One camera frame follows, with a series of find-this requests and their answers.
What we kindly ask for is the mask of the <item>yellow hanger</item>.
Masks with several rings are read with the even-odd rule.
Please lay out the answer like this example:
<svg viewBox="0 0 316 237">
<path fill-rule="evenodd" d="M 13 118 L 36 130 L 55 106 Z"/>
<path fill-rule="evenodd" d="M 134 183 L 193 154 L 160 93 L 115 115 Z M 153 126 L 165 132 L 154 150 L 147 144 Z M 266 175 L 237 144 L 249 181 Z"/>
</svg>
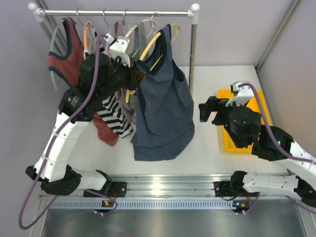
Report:
<svg viewBox="0 0 316 237">
<path fill-rule="evenodd" d="M 154 16 L 158 16 L 158 13 L 154 13 L 151 18 L 148 18 L 148 19 L 145 19 L 143 20 L 143 22 L 150 22 L 150 25 L 151 25 L 151 30 L 154 32 L 154 36 L 153 38 L 151 39 L 151 41 L 148 43 L 148 45 L 146 46 L 146 48 L 144 49 L 142 55 L 140 56 L 140 59 L 141 61 L 143 61 L 145 59 L 145 56 L 147 55 L 147 53 L 149 52 L 149 50 L 151 49 L 151 47 L 154 45 L 154 43 L 157 41 L 157 39 L 161 36 L 161 33 L 156 33 L 155 32 L 155 28 L 153 27 L 153 22 L 154 22 L 154 25 L 156 25 L 156 22 L 155 20 L 153 20 L 153 17 Z M 174 35 L 174 38 L 171 40 L 171 42 L 174 42 L 177 37 L 178 37 L 178 34 L 179 32 L 181 31 L 181 26 L 180 24 L 178 23 L 172 23 L 170 24 L 172 27 L 174 27 L 175 29 L 175 35 Z M 129 36 L 131 35 L 131 33 L 137 28 L 138 26 L 137 25 L 134 25 L 133 27 L 131 27 L 129 29 L 129 31 L 126 33 L 125 37 L 126 38 L 129 38 Z M 129 103 L 129 97 L 131 94 L 134 94 L 136 91 L 135 90 L 126 90 L 126 94 L 125 94 L 125 102 L 126 103 Z"/>
</svg>

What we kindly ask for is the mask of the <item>blue printed tank top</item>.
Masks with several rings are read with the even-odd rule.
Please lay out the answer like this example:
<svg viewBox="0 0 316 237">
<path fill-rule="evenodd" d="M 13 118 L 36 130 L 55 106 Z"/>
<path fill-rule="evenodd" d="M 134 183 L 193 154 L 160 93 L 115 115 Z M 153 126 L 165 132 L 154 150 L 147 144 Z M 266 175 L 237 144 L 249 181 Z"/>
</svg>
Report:
<svg viewBox="0 0 316 237">
<path fill-rule="evenodd" d="M 137 61 L 146 75 L 137 88 L 136 131 L 131 139 L 136 161 L 175 159 L 195 133 L 194 102 L 185 74 L 173 60 L 171 25 L 159 34 L 151 55 Z"/>
</svg>

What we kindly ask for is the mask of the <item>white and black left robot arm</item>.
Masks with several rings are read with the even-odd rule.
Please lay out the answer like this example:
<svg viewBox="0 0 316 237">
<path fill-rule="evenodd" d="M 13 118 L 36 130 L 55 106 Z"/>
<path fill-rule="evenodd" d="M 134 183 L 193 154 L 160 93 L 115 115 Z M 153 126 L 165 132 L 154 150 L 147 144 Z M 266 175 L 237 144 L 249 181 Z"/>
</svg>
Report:
<svg viewBox="0 0 316 237">
<path fill-rule="evenodd" d="M 124 61 L 106 54 L 90 54 L 79 68 L 79 83 L 68 89 L 58 106 L 55 128 L 38 162 L 26 174 L 49 195 L 68 196 L 83 190 L 84 196 L 107 196 L 112 189 L 111 178 L 101 170 L 72 168 L 71 153 L 94 115 L 103 110 L 103 101 L 121 89 L 135 89 L 145 73 L 134 58 Z"/>
</svg>

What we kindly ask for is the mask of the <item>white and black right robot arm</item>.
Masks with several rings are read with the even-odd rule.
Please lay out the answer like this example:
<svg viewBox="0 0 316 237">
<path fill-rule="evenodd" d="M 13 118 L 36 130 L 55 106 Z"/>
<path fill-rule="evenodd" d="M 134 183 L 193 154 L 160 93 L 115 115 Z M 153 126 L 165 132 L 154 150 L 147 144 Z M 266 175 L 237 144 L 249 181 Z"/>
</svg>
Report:
<svg viewBox="0 0 316 237">
<path fill-rule="evenodd" d="M 216 195 L 245 196 L 266 193 L 297 199 L 310 207 L 316 205 L 316 164 L 293 137 L 283 129 L 261 123 L 262 115 L 246 105 L 227 106 L 227 99 L 211 96 L 199 104 L 199 120 L 208 121 L 216 113 L 212 124 L 222 126 L 234 145 L 241 149 L 252 146 L 251 153 L 260 159 L 276 162 L 293 174 L 287 176 L 259 175 L 235 171 L 226 190 Z"/>
</svg>

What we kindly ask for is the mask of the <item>grey tank top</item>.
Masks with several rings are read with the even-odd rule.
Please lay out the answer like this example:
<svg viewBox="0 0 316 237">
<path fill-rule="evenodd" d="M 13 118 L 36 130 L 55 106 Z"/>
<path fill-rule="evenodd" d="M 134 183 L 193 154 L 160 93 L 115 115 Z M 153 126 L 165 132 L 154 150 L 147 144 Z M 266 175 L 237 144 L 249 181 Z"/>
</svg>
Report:
<svg viewBox="0 0 316 237">
<path fill-rule="evenodd" d="M 134 39 L 128 44 L 126 53 L 135 61 L 139 60 L 144 49 L 147 46 L 147 35 L 145 29 L 145 22 L 140 21 L 136 24 L 138 27 L 132 32 Z"/>
</svg>

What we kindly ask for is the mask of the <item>mauve tank top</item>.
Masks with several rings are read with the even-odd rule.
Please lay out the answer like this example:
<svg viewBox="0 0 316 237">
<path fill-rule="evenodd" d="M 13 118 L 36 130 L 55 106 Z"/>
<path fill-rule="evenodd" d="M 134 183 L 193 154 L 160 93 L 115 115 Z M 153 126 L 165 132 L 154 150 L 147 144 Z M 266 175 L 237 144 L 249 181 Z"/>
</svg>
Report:
<svg viewBox="0 0 316 237">
<path fill-rule="evenodd" d="M 112 30 L 114 30 L 115 37 L 123 36 L 124 33 L 124 23 L 121 19 L 117 18 L 115 24 L 110 29 L 110 34 Z M 133 122 L 133 116 L 135 113 L 135 109 L 130 106 L 129 103 L 126 103 L 126 89 L 121 88 L 120 90 L 115 92 L 116 101 L 119 103 L 122 112 L 124 113 L 126 119 L 129 122 Z"/>
</svg>

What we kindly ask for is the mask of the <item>cream hanger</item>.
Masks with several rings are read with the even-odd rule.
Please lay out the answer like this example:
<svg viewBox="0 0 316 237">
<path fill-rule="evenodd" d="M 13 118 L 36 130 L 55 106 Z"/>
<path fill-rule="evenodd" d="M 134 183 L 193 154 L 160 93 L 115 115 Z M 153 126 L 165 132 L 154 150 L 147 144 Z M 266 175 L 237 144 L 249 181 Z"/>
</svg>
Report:
<svg viewBox="0 0 316 237">
<path fill-rule="evenodd" d="M 146 35 L 145 23 L 150 23 L 150 32 Z M 155 33 L 156 21 L 153 16 L 148 19 L 144 19 L 136 23 L 130 30 L 126 33 L 125 37 L 130 39 L 131 35 L 134 38 L 129 42 L 126 53 L 129 57 L 138 60 L 147 46 L 148 37 Z"/>
</svg>

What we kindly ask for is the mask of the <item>lilac hanger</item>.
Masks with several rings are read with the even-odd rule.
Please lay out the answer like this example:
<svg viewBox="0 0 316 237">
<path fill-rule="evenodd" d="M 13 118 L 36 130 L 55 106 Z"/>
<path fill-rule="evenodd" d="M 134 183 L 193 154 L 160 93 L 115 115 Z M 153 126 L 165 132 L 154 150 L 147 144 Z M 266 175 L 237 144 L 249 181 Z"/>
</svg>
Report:
<svg viewBox="0 0 316 237">
<path fill-rule="evenodd" d="M 108 26 L 108 34 L 109 35 L 111 35 L 112 37 L 116 37 L 116 25 L 117 25 L 117 20 L 115 20 L 114 21 L 114 23 L 110 26 L 109 25 L 109 23 L 106 21 L 106 19 L 105 19 L 105 8 L 103 9 L 103 20 L 104 20 L 104 22 L 107 24 L 107 26 Z M 111 46 L 111 43 L 106 43 L 106 46 L 105 46 L 105 50 L 107 51 L 107 52 L 109 52 L 109 49 L 110 49 L 110 46 Z"/>
</svg>

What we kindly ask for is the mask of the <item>black white striped tank top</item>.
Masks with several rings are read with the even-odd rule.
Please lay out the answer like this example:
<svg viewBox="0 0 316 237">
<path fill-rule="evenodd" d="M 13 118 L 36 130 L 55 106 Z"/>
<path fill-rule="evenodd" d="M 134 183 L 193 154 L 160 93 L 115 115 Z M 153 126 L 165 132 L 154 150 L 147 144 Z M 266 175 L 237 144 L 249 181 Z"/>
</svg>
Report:
<svg viewBox="0 0 316 237">
<path fill-rule="evenodd" d="M 115 94 L 102 101 L 102 110 L 95 114 L 92 121 L 98 130 L 99 139 L 110 146 L 114 146 L 119 137 L 123 138 L 132 131 Z"/>
</svg>

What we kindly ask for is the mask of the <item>orange hanger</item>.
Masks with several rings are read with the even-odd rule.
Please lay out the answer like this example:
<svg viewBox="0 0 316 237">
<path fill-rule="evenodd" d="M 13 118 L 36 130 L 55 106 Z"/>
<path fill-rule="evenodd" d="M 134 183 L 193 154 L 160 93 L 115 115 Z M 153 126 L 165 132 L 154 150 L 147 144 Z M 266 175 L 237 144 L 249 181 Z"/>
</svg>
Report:
<svg viewBox="0 0 316 237">
<path fill-rule="evenodd" d="M 88 55 L 95 53 L 96 51 L 96 38 L 97 33 L 96 30 L 91 23 L 91 21 L 87 20 L 83 24 L 83 57 L 87 58 Z"/>
</svg>

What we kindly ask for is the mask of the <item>rust red tank top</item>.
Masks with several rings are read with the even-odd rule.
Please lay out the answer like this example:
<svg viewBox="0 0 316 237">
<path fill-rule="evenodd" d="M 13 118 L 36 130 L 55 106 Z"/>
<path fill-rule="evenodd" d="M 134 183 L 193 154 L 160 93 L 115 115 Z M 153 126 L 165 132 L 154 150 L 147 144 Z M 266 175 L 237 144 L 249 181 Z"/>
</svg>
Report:
<svg viewBox="0 0 316 237">
<path fill-rule="evenodd" d="M 69 87 L 79 84 L 80 64 L 83 62 L 83 45 L 75 27 L 75 21 L 70 18 L 63 18 L 63 26 L 67 39 L 67 51 L 65 55 L 54 56 L 54 75 L 63 79 Z"/>
</svg>

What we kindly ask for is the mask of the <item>green hanger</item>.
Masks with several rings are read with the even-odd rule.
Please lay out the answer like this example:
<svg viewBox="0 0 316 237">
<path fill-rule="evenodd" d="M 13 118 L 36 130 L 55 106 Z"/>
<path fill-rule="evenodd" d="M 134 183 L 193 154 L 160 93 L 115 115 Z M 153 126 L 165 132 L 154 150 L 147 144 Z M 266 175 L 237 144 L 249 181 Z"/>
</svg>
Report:
<svg viewBox="0 0 316 237">
<path fill-rule="evenodd" d="M 64 20 L 62 20 L 54 29 L 53 31 L 53 34 L 52 34 L 52 37 L 51 37 L 51 43 L 50 43 L 50 52 L 49 52 L 49 71 L 50 71 L 50 75 L 51 75 L 51 80 L 52 80 L 52 84 L 55 88 L 55 90 L 57 91 L 58 90 L 58 82 L 60 80 L 59 77 L 55 78 L 55 75 L 54 75 L 54 72 L 53 70 L 51 69 L 51 67 L 53 67 L 52 63 L 54 62 L 54 56 L 56 56 L 57 54 L 54 52 L 54 49 L 57 48 L 55 46 L 55 38 L 56 38 L 56 35 L 58 33 L 58 30 L 59 30 L 59 27 L 63 24 Z"/>
</svg>

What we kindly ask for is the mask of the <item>silver white clothes rack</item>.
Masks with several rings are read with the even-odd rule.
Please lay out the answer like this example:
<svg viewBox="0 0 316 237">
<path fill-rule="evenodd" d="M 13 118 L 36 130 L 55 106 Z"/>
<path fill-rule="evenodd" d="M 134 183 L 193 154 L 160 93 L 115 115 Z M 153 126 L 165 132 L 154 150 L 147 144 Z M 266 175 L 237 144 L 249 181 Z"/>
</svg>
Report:
<svg viewBox="0 0 316 237">
<path fill-rule="evenodd" d="M 137 11 L 137 10 L 49 10 L 44 9 L 45 3 L 42 0 L 30 2 L 28 10 L 34 15 L 36 21 L 45 31 L 48 38 L 52 37 L 45 20 L 53 22 L 52 16 L 153 16 L 153 17 L 188 17 L 191 18 L 191 39 L 190 39 L 190 63 L 189 63 L 189 89 L 193 91 L 195 75 L 195 57 L 197 44 L 197 29 L 200 5 L 194 3 L 191 8 L 185 11 Z"/>
</svg>

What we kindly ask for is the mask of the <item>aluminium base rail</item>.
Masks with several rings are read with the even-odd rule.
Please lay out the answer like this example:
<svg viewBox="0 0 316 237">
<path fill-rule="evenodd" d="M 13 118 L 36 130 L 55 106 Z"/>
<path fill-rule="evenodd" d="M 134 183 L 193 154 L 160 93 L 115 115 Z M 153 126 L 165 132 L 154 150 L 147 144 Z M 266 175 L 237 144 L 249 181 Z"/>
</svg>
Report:
<svg viewBox="0 0 316 237">
<path fill-rule="evenodd" d="M 283 199 L 262 191 L 227 201 L 215 196 L 214 182 L 229 181 L 230 175 L 139 175 L 113 176 L 113 182 L 126 182 L 125 197 L 84 197 L 83 191 L 54 199 L 41 192 L 40 200 L 50 201 L 51 209 L 114 210 L 206 210 L 227 209 L 244 212 L 263 198 Z"/>
</svg>

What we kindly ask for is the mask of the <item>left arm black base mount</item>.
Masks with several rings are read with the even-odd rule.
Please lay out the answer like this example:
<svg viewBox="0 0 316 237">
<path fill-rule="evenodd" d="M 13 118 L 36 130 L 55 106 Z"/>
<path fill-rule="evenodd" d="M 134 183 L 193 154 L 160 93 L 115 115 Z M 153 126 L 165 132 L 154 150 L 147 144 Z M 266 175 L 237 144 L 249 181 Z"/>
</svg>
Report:
<svg viewBox="0 0 316 237">
<path fill-rule="evenodd" d="M 100 195 L 108 196 L 110 198 L 123 198 L 126 195 L 127 183 L 126 182 L 107 182 L 105 186 L 97 190 L 84 191 L 85 198 L 100 197 Z"/>
</svg>

